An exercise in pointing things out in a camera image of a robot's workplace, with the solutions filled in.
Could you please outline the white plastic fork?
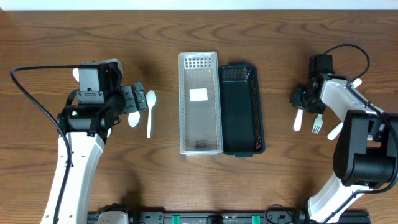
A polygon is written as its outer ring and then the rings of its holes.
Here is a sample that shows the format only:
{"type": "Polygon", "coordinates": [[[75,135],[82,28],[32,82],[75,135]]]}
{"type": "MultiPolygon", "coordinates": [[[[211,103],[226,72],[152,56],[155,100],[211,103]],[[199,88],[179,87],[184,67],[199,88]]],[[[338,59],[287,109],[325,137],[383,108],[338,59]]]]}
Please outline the white plastic fork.
{"type": "Polygon", "coordinates": [[[313,129],[312,132],[315,134],[318,134],[323,126],[323,115],[322,114],[317,114],[317,117],[314,120],[313,123],[313,129]]]}
{"type": "Polygon", "coordinates": [[[337,126],[335,126],[335,127],[328,133],[327,138],[328,138],[329,140],[334,140],[334,139],[337,137],[337,135],[339,135],[339,133],[341,132],[342,127],[343,127],[343,123],[340,122],[337,126]]]}
{"type": "Polygon", "coordinates": [[[353,86],[355,87],[355,88],[357,88],[358,86],[360,86],[362,84],[362,80],[361,79],[355,79],[354,81],[353,81],[353,86]]]}

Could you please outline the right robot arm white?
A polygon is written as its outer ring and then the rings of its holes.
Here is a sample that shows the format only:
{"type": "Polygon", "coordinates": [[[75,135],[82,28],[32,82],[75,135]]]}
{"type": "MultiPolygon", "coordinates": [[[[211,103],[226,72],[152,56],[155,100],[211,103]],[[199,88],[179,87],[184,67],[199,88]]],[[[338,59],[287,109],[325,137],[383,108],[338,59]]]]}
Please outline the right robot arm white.
{"type": "Polygon", "coordinates": [[[357,199],[381,194],[397,183],[397,115],[374,106],[346,78],[314,78],[290,100],[298,114],[329,107],[342,124],[333,155],[333,174],[310,197],[294,223],[337,223],[357,199]]]}

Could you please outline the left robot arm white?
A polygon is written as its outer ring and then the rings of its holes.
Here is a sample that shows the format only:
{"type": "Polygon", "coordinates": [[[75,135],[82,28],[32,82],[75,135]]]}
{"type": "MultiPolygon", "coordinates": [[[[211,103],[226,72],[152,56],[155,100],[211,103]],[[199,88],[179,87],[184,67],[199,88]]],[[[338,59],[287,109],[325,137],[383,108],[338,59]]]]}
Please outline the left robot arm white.
{"type": "Polygon", "coordinates": [[[57,117],[58,159],[42,223],[86,223],[96,168],[113,127],[122,115],[145,109],[141,82],[112,91],[69,94],[57,117]]]}

